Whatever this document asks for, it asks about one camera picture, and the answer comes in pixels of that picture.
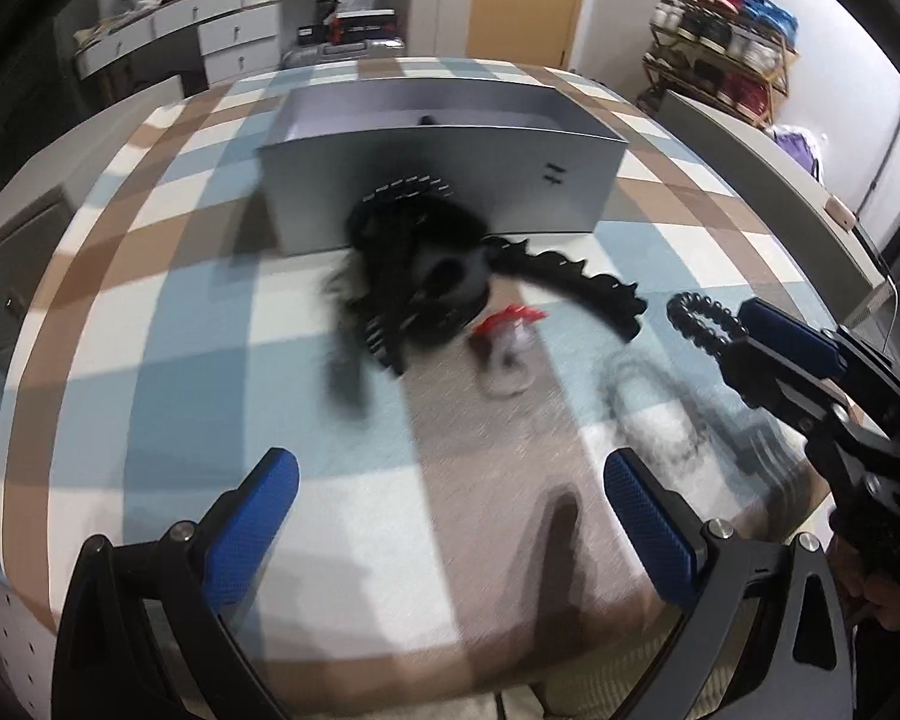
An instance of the bolt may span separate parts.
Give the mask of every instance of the bolt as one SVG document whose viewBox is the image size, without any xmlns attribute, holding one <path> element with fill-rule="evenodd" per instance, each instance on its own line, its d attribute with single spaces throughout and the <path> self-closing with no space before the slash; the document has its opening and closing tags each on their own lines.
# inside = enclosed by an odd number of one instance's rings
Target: bolt
<svg viewBox="0 0 900 720">
<path fill-rule="evenodd" d="M 733 526 L 725 519 L 711 519 L 706 523 L 706 528 L 710 531 L 711 536 L 716 538 L 730 538 L 733 536 Z"/>
<path fill-rule="evenodd" d="M 196 527 L 189 519 L 181 520 L 170 527 L 170 538 L 173 541 L 189 541 L 194 536 Z"/>
<path fill-rule="evenodd" d="M 879 497 L 880 480 L 874 474 L 864 474 L 864 487 L 866 487 L 866 491 L 871 495 L 871 498 Z"/>
<path fill-rule="evenodd" d="M 813 533 L 801 533 L 797 536 L 797 542 L 807 552 L 816 552 L 820 549 L 820 540 Z"/>
</svg>

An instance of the black fabric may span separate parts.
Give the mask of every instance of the black fabric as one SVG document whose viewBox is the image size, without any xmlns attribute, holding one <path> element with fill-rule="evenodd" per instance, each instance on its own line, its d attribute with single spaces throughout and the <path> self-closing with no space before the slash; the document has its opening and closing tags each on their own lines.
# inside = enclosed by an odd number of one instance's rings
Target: black fabric
<svg viewBox="0 0 900 720">
<path fill-rule="evenodd" d="M 900 631 L 875 619 L 857 628 L 857 710 L 854 720 L 900 720 Z"/>
</svg>

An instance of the plaid tablecloth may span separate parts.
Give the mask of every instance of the plaid tablecloth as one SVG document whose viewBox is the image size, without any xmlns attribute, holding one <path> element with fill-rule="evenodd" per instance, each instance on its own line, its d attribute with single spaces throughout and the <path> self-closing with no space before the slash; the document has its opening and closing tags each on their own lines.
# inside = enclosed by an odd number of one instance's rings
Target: plaid tablecloth
<svg viewBox="0 0 900 720">
<path fill-rule="evenodd" d="M 497 279 L 491 307 L 543 305 L 538 378 L 482 395 L 461 338 L 400 379 L 338 332 L 343 252 L 268 242 L 254 150 L 318 83 L 458 76 L 545 84 L 629 141 L 605 221 L 535 236 L 639 283 L 633 343 L 574 303 Z M 281 71 L 156 111 L 77 212 L 26 316 L 0 414 L 0 556 L 53 629 L 80 543 L 199 519 L 270 446 L 303 481 L 231 621 L 297 710 L 377 707 L 528 679 L 658 614 L 601 490 L 633 446 L 704 519 L 782 536 L 823 498 L 799 444 L 669 327 L 667 298 L 761 295 L 831 325 L 743 201 L 657 124 L 563 71 L 371 60 Z"/>
</svg>

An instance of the gray box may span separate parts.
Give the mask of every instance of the gray box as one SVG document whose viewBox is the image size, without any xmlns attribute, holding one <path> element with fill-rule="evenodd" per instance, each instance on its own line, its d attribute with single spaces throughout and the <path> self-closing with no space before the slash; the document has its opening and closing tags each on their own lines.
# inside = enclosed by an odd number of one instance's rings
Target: gray box
<svg viewBox="0 0 900 720">
<path fill-rule="evenodd" d="M 354 205 L 411 175 L 447 181 L 493 233 L 591 232 L 625 151 L 551 87 L 401 77 L 294 90 L 259 155 L 280 247 L 296 255 L 345 247 Z"/>
</svg>

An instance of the shoe rack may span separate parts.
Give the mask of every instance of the shoe rack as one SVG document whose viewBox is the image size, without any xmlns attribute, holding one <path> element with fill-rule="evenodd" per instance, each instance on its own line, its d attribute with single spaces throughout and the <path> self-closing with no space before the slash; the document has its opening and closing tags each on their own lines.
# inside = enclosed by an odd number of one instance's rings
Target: shoe rack
<svg viewBox="0 0 900 720">
<path fill-rule="evenodd" d="M 674 0 L 660 1 L 665 4 L 672 4 Z M 730 14 L 725 10 L 708 6 L 703 2 L 684 1 L 681 5 L 686 11 L 695 12 L 704 18 L 723 20 L 729 23 L 736 31 L 749 34 L 765 44 L 769 43 L 774 46 L 779 51 L 780 60 L 778 64 L 771 71 L 761 73 L 761 71 L 754 69 L 743 61 L 713 50 L 698 40 L 690 40 L 683 35 L 677 34 L 675 31 L 656 25 L 650 25 L 653 44 L 650 46 L 648 54 L 652 55 L 654 49 L 660 50 L 669 47 L 670 49 L 680 50 L 689 60 L 691 67 L 696 59 L 703 59 L 724 71 L 751 79 L 766 89 L 767 109 L 762 115 L 756 116 L 746 108 L 727 104 L 720 98 L 717 98 L 717 90 L 696 76 L 692 69 L 681 70 L 666 67 L 658 61 L 650 59 L 648 55 L 645 55 L 643 58 L 643 68 L 650 82 L 650 88 L 645 90 L 641 98 L 653 97 L 653 92 L 661 86 L 677 87 L 689 97 L 696 98 L 701 103 L 706 103 L 737 119 L 741 119 L 743 122 L 752 124 L 754 127 L 763 128 L 773 124 L 778 106 L 782 105 L 790 96 L 790 69 L 794 62 L 799 59 L 799 54 L 794 50 L 788 49 L 786 38 L 783 34 L 763 23 L 756 23 L 753 19 L 746 16 Z M 646 104 L 642 104 L 641 108 L 648 114 L 655 113 L 653 108 Z"/>
</svg>

